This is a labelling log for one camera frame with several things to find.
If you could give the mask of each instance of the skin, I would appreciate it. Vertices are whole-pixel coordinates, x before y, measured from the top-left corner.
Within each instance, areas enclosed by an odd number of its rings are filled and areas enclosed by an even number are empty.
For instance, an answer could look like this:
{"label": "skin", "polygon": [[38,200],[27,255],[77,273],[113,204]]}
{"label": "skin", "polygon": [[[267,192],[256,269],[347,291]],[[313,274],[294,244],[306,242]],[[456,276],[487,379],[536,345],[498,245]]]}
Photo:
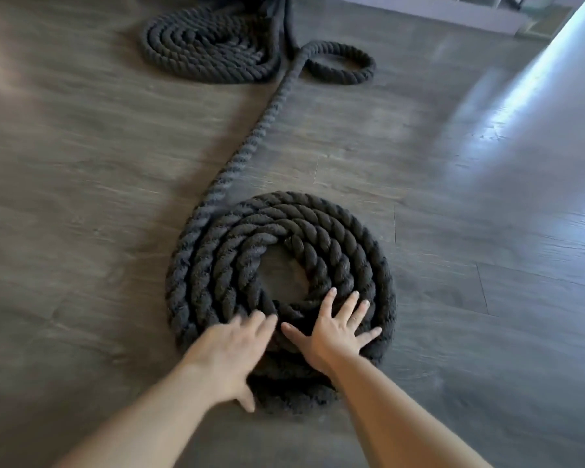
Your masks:
{"label": "skin", "polygon": [[[489,468],[483,458],[426,412],[359,351],[381,333],[356,335],[369,308],[354,292],[332,316],[328,292],[311,336],[283,333],[345,397],[367,460],[375,467]],[[55,464],[59,468],[171,468],[215,405],[256,405],[247,377],[265,352],[276,316],[254,312],[210,327],[172,372]]]}

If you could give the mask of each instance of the battle rope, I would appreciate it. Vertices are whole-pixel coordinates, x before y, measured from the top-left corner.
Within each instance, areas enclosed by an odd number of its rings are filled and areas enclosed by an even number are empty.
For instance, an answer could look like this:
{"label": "battle rope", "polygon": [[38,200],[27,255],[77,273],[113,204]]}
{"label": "battle rope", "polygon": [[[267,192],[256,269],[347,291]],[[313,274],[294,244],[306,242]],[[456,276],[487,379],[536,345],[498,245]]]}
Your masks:
{"label": "battle rope", "polygon": [[[166,284],[171,327],[185,349],[210,325],[261,309],[309,334],[331,286],[341,299],[358,290],[361,299],[371,302],[361,330],[383,328],[362,350],[377,364],[390,343],[396,299],[379,244],[359,220],[336,204],[297,192],[255,196],[216,216],[227,189],[264,139],[304,67],[316,78],[345,85],[365,82],[375,69],[368,54],[337,42],[313,41],[299,48],[292,27],[293,1],[265,4],[270,5],[263,15],[203,7],[181,10],[148,22],[141,35],[149,62],[204,82],[272,79],[281,63],[282,31],[293,59],[256,126],[208,186],[179,237]],[[264,15],[266,10],[273,16]],[[361,69],[333,69],[311,60],[318,54],[345,57]],[[273,300],[262,287],[257,268],[266,248],[275,243],[283,243],[307,273],[309,294],[302,302]],[[249,382],[267,406],[301,410],[335,398],[327,378],[305,363],[279,328]]]}

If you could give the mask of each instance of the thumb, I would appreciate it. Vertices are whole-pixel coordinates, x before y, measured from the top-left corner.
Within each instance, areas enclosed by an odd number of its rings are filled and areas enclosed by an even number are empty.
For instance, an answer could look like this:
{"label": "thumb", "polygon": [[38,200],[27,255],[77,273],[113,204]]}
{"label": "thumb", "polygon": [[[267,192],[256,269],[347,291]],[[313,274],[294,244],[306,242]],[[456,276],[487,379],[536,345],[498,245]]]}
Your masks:
{"label": "thumb", "polygon": [[299,350],[303,350],[307,337],[297,327],[284,322],[282,332]]}
{"label": "thumb", "polygon": [[256,401],[253,398],[250,387],[245,384],[241,389],[240,394],[236,396],[236,401],[240,402],[243,409],[247,412],[254,412],[256,410]]}

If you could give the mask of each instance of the person's left arm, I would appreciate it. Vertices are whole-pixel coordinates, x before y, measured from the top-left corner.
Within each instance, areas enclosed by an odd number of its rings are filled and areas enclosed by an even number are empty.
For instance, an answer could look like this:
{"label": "person's left arm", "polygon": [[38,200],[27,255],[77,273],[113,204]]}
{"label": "person's left arm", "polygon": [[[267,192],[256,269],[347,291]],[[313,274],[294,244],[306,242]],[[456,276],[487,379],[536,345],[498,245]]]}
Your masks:
{"label": "person's left arm", "polygon": [[210,327],[179,365],[132,406],[56,463],[56,468],[172,468],[215,404],[255,402],[247,376],[265,352],[277,317],[254,312],[245,321]]}

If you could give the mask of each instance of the gray wood floor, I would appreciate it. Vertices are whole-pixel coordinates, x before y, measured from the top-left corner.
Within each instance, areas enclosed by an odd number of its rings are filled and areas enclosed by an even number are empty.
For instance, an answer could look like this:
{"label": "gray wood floor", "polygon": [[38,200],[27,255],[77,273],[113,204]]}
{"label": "gray wood floor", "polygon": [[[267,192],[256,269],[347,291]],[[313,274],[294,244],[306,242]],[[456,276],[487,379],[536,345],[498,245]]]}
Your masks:
{"label": "gray wood floor", "polygon": [[[168,256],[274,88],[144,65],[135,26],[182,3],[0,0],[0,467],[47,466],[177,361]],[[229,201],[350,208],[396,275],[388,375],[497,467],[585,467],[585,19],[538,58],[530,40],[298,4],[302,41],[362,47],[377,77],[299,82]],[[179,464],[364,458],[342,406],[226,406]]]}

